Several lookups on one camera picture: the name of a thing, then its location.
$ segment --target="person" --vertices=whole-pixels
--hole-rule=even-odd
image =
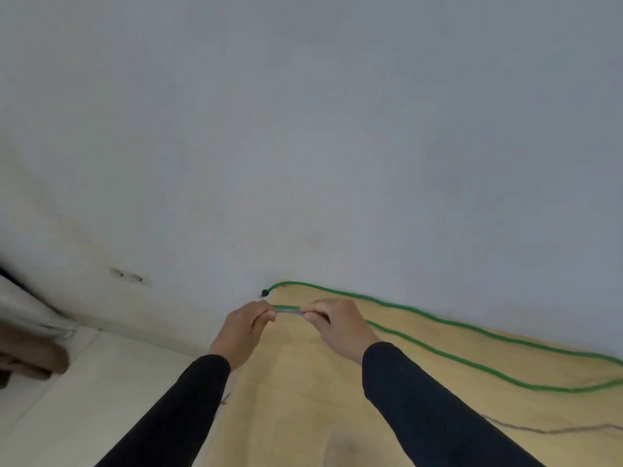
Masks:
[[[361,366],[366,398],[417,467],[542,467],[400,349],[379,339],[352,300],[323,299],[301,311],[334,352]],[[207,355],[191,363],[96,467],[190,467],[229,374],[247,361],[275,319],[266,301],[228,314]]]

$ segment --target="green wire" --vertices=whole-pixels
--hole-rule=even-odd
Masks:
[[[326,288],[320,285],[314,285],[312,283],[306,283],[306,282],[297,282],[297,281],[284,281],[284,282],[279,282],[279,283],[275,283],[273,286],[269,287],[267,289],[268,292],[275,290],[278,287],[281,286],[285,286],[285,285],[299,285],[299,286],[306,286],[306,287],[310,287],[310,288],[315,288],[317,290],[323,290],[323,291],[327,291],[330,293],[335,293],[338,295],[342,295],[342,296],[347,296],[349,298],[357,298],[357,299],[363,299],[363,300],[367,300],[367,301],[371,301],[373,303],[376,303],[380,306],[385,306],[385,307],[389,307],[389,308],[396,308],[396,309],[402,309],[405,311],[410,311],[411,313],[416,313],[420,316],[426,317],[432,321],[435,322],[440,322],[442,324],[448,324],[449,326],[456,326],[458,328],[463,328],[463,329],[469,329],[475,332],[478,332],[480,334],[483,334],[484,336],[487,337],[491,337],[493,339],[497,339],[499,341],[503,341],[503,342],[509,342],[511,344],[519,344],[519,345],[526,345],[528,347],[533,347],[535,349],[541,349],[543,351],[549,351],[552,353],[563,353],[565,355],[573,355],[576,357],[588,357],[591,359],[601,359],[604,361],[608,361],[608,362],[612,362],[613,364],[619,365],[619,366],[623,366],[623,361],[621,361],[620,359],[617,359],[616,357],[612,357],[611,355],[604,355],[602,353],[589,353],[589,352],[584,352],[584,351],[570,351],[568,349],[558,349],[557,347],[551,347],[549,345],[544,345],[544,344],[538,344],[537,342],[530,342],[530,341],[524,341],[523,339],[517,339],[514,337],[507,337],[507,336],[501,336],[499,334],[496,334],[494,332],[491,331],[487,331],[486,329],[482,329],[479,328],[478,326],[473,326],[471,324],[468,323],[464,323],[464,322],[459,322],[459,321],[454,321],[451,319],[444,319],[444,318],[440,318],[439,316],[435,316],[431,313],[427,313],[421,309],[417,309],[417,308],[413,308],[411,306],[406,306],[406,305],[395,305],[393,303],[388,303],[386,301],[382,301],[379,300],[377,298],[373,298],[371,296],[367,296],[367,295],[361,295],[358,293],[350,293],[347,291],[341,291],[341,290],[334,290],[332,288]],[[288,306],[288,305],[275,305],[276,308],[284,308],[284,309],[298,309],[299,306]],[[480,370],[482,372],[486,372],[487,374],[490,374],[492,376],[501,378],[502,380],[504,380],[505,382],[508,382],[510,384],[516,385],[518,387],[524,388],[524,389],[528,389],[528,390],[532,390],[535,392],[556,392],[556,393],[589,393],[589,392],[596,392],[597,390],[604,390],[604,389],[610,389],[612,387],[617,387],[619,385],[623,385],[623,378],[615,378],[613,380],[609,380],[607,382],[603,382],[601,384],[596,384],[596,385],[588,385],[586,387],[572,387],[572,388],[568,388],[568,387],[557,387],[554,385],[536,385],[536,384],[529,384],[527,382],[522,382],[521,380],[517,380],[516,378],[513,378],[511,376],[508,376],[506,374],[503,374],[502,372],[500,372],[499,370],[495,370],[492,369],[491,367],[488,367],[486,365],[482,365],[482,364],[478,364],[477,362],[472,362],[469,361],[467,359],[463,359],[462,357],[459,357],[457,355],[451,354],[451,353],[445,353],[443,351],[440,351],[439,349],[436,349],[434,347],[432,347],[431,345],[428,345],[422,341],[420,341],[419,339],[416,339],[415,337],[411,337],[408,334],[404,334],[403,332],[400,332],[398,330],[395,329],[391,329],[391,328],[386,328],[380,324],[378,324],[377,322],[374,321],[369,321],[366,320],[366,322],[380,330],[383,332],[386,332],[388,334],[394,334],[398,337],[402,337],[403,339],[405,339],[406,341],[412,342],[413,344],[416,344],[420,347],[422,347],[423,349],[425,349],[426,351],[429,351],[430,353],[434,353],[437,355],[440,355],[441,357],[445,357],[446,359],[450,359],[451,361],[455,361],[458,362],[460,364],[463,365],[467,365],[469,367],[472,367],[473,369],[477,369]]]

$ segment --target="wooden surface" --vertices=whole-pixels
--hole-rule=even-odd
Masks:
[[[331,296],[287,286],[274,304],[302,305]],[[526,382],[567,387],[623,375],[603,361],[581,359],[495,341],[416,314],[357,301],[366,319],[398,329],[435,348],[489,365]],[[531,392],[441,358],[397,336],[400,347],[465,403],[506,424],[540,430],[623,426],[623,388],[581,395]],[[280,314],[262,336],[224,407],[206,466],[409,466],[391,429],[365,399],[361,369],[333,354],[302,317]],[[543,435],[500,428],[549,467],[623,465],[623,432]]]

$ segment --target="black sleeve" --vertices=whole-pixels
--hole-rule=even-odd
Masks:
[[[229,362],[220,355],[198,358],[96,467],[190,467],[229,373]]]
[[[365,352],[362,379],[417,467],[543,467],[388,342]]]

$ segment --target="green hose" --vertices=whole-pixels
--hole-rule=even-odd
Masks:
[[[620,359],[617,359],[616,357],[612,357],[611,355],[605,355],[605,354],[602,354],[602,353],[590,353],[590,352],[584,352],[584,351],[570,351],[568,349],[558,349],[557,347],[551,347],[549,345],[539,344],[537,342],[524,341],[523,339],[518,339],[518,338],[515,338],[515,337],[502,336],[500,334],[496,334],[494,332],[488,331],[486,329],[479,328],[478,326],[474,326],[474,325],[468,324],[466,322],[459,322],[459,321],[454,321],[452,319],[441,318],[439,316],[435,316],[435,315],[433,315],[431,313],[427,313],[426,311],[423,311],[423,310],[417,309],[417,308],[413,308],[411,306],[395,305],[394,303],[388,303],[386,301],[382,301],[382,300],[379,300],[377,298],[373,298],[371,296],[361,295],[361,294],[358,294],[358,293],[350,293],[350,292],[341,291],[341,290],[334,290],[332,288],[326,288],[326,287],[323,287],[323,286],[320,286],[320,285],[314,285],[312,283],[297,282],[297,281],[278,282],[278,283],[275,283],[273,286],[269,287],[264,292],[262,292],[262,294],[264,296],[266,296],[266,295],[269,294],[269,292],[271,290],[275,290],[276,288],[281,287],[281,286],[285,286],[285,285],[306,286],[306,287],[310,287],[310,288],[315,288],[317,290],[322,290],[322,291],[326,291],[326,292],[330,292],[330,293],[335,293],[335,294],[341,295],[341,296],[347,296],[349,298],[356,298],[356,299],[367,300],[367,301],[371,301],[372,303],[376,303],[376,304],[378,304],[380,306],[385,306],[385,307],[388,307],[388,308],[396,308],[396,309],[401,309],[401,310],[405,310],[405,311],[410,311],[411,313],[416,313],[416,314],[418,314],[420,316],[423,316],[423,317],[428,318],[428,319],[430,319],[432,321],[435,321],[435,322],[439,322],[441,324],[447,324],[449,326],[456,326],[458,328],[472,330],[472,331],[478,332],[479,334],[483,334],[484,336],[491,337],[493,339],[497,339],[498,341],[509,342],[510,344],[525,345],[525,346],[528,346],[528,347],[533,347],[534,349],[540,349],[542,351],[549,351],[551,353],[562,353],[562,354],[565,354],[565,355],[573,355],[575,357],[587,357],[589,359],[601,359],[603,361],[611,362],[613,364],[616,364],[616,365],[619,365],[619,366],[623,367],[623,361],[621,361]],[[283,309],[298,309],[299,308],[299,306],[288,306],[288,305],[275,305],[275,307],[276,308],[283,308]],[[572,387],[572,388],[556,387],[554,385],[529,384],[527,382],[522,382],[521,380],[517,380],[516,378],[513,378],[511,376],[503,374],[499,370],[492,369],[491,367],[488,367],[486,365],[478,364],[477,362],[468,361],[467,359],[463,359],[462,357],[459,357],[457,355],[454,355],[454,354],[451,354],[451,353],[445,353],[443,351],[440,351],[439,349],[435,349],[434,347],[432,347],[432,346],[430,346],[430,345],[420,341],[419,339],[416,339],[415,337],[411,337],[408,334],[404,334],[403,332],[400,332],[400,331],[395,330],[395,329],[386,328],[386,327],[378,324],[377,322],[369,321],[369,320],[366,320],[366,322],[370,326],[372,326],[373,328],[376,328],[376,329],[378,329],[380,331],[383,331],[383,332],[386,332],[388,334],[394,334],[396,336],[402,337],[406,341],[412,342],[413,344],[416,344],[416,345],[422,347],[423,349],[425,349],[426,351],[429,351],[430,353],[434,353],[434,354],[440,355],[441,357],[445,357],[446,359],[450,359],[451,361],[459,362],[460,364],[467,365],[469,367],[472,367],[473,369],[481,370],[482,372],[487,372],[487,374],[490,374],[492,376],[501,378],[505,382],[508,382],[508,383],[516,385],[518,387],[521,387],[521,388],[524,388],[524,389],[528,389],[528,390],[532,390],[532,391],[535,391],[535,392],[590,393],[590,392],[596,392],[597,390],[610,389],[612,387],[617,387],[619,385],[623,385],[623,378],[615,378],[613,380],[609,380],[607,382],[603,382],[601,384],[596,384],[596,385],[587,385],[585,387]]]

